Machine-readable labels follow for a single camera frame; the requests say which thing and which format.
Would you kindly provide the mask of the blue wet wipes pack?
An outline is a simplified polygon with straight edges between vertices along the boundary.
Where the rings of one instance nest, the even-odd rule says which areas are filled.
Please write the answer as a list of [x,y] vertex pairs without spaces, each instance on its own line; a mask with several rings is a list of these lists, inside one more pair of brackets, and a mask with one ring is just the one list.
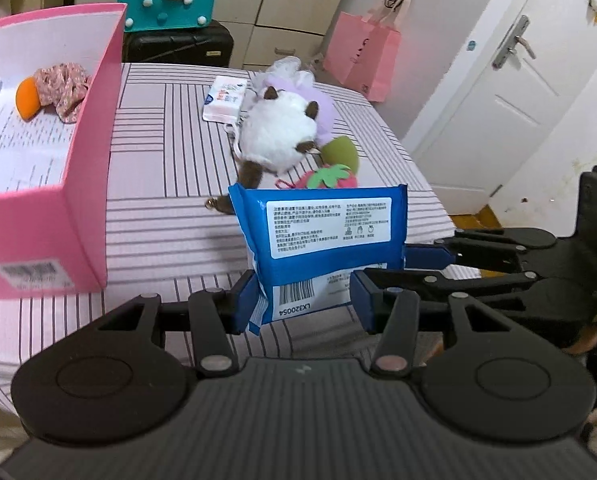
[[255,335],[272,322],[346,306],[356,270],[404,267],[405,184],[315,190],[235,184],[229,197],[259,284],[248,320]]

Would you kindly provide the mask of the purple plush toy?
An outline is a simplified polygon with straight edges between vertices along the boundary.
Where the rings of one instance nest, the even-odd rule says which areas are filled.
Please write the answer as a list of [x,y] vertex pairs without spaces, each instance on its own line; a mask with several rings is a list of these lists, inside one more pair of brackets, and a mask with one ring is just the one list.
[[333,100],[314,86],[314,75],[308,70],[297,70],[290,75],[283,75],[278,72],[256,73],[252,78],[252,84],[258,94],[262,94],[267,87],[274,86],[277,90],[288,90],[297,93],[303,96],[306,101],[316,101],[319,105],[316,118],[316,144],[318,148],[323,148],[335,138],[333,135],[333,126],[335,125]]

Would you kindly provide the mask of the red strawberry plush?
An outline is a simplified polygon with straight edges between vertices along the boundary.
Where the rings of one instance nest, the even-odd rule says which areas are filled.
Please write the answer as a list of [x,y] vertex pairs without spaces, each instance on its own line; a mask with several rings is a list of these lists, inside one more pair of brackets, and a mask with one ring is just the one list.
[[274,185],[276,185],[276,188],[280,188],[280,190],[289,190],[289,188],[317,190],[317,188],[356,188],[358,183],[356,174],[353,173],[349,166],[336,164],[308,171],[295,183],[278,179]]

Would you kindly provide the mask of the white panda plush toy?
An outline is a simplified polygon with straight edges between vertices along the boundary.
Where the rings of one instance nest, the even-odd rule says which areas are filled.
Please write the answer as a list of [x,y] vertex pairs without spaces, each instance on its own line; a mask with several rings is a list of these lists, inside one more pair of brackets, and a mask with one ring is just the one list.
[[239,126],[232,151],[239,162],[236,183],[258,188],[265,172],[283,174],[316,147],[317,101],[268,86]]

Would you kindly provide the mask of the small white tissue pack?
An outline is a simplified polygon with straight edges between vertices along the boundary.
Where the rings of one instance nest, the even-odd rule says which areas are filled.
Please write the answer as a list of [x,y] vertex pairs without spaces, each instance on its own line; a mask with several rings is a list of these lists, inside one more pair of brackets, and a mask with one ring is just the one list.
[[245,78],[217,76],[204,100],[202,118],[206,122],[235,124],[248,90]]

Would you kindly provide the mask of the pink cardboard box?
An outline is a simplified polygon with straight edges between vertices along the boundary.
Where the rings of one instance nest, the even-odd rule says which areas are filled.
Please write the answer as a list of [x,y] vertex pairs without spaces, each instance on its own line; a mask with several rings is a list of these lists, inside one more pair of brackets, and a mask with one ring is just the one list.
[[[105,207],[122,81],[122,3],[0,18],[0,299],[97,292],[106,283]],[[84,67],[77,122],[53,110],[26,122],[18,85],[40,68]]]

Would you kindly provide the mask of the white mesh bath sponge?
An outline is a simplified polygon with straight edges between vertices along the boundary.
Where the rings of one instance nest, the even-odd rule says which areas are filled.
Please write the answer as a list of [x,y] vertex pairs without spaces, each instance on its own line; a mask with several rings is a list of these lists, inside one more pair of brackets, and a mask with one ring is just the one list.
[[310,70],[303,70],[302,61],[293,55],[272,63],[266,73],[290,81],[297,87],[312,87],[315,82],[314,74]]

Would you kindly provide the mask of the pink paper bag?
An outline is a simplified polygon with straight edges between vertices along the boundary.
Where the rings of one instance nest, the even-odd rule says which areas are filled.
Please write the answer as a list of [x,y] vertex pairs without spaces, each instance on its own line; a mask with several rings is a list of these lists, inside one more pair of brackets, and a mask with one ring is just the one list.
[[410,2],[378,0],[364,15],[341,12],[323,59],[326,72],[368,101],[383,102],[391,89]]

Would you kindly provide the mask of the black suitcase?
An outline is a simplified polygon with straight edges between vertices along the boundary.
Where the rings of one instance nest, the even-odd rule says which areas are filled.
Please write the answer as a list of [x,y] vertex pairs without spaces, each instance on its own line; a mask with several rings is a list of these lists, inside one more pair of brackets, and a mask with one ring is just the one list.
[[234,41],[229,30],[211,21],[203,28],[126,32],[124,63],[160,63],[228,67]]

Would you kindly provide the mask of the white door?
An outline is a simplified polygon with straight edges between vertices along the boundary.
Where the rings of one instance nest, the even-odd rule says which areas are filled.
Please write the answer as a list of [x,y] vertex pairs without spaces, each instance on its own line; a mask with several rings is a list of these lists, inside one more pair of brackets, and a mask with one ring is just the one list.
[[[411,154],[448,214],[476,214],[541,147],[597,70],[589,0],[511,0],[462,84],[412,140]],[[511,26],[527,15],[519,46],[492,66]]]

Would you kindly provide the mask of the pink floral scrunchie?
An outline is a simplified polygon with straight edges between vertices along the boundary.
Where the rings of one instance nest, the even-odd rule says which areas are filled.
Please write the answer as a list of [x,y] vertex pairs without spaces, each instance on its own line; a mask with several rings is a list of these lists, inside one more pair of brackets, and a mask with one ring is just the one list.
[[78,63],[60,63],[40,68],[33,80],[42,107],[52,106],[64,124],[78,121],[91,78]]

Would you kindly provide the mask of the orange makeup sponge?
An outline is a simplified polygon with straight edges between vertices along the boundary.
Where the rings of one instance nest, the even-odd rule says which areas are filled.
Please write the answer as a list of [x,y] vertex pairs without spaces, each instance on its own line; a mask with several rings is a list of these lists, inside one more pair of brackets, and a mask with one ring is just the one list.
[[42,105],[34,77],[28,77],[18,85],[15,106],[24,122],[29,122],[40,112]]

